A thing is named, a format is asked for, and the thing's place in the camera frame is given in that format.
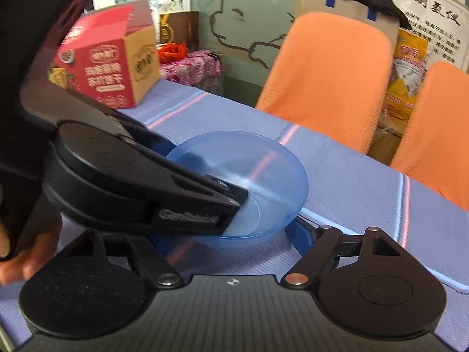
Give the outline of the person's left hand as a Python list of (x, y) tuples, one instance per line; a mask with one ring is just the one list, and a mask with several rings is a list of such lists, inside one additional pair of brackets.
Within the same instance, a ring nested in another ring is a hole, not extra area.
[(1, 263), (1, 286), (19, 281), (29, 280), (56, 254), (62, 218), (59, 216), (53, 222), (43, 225), (32, 244), (22, 250), (18, 256)]

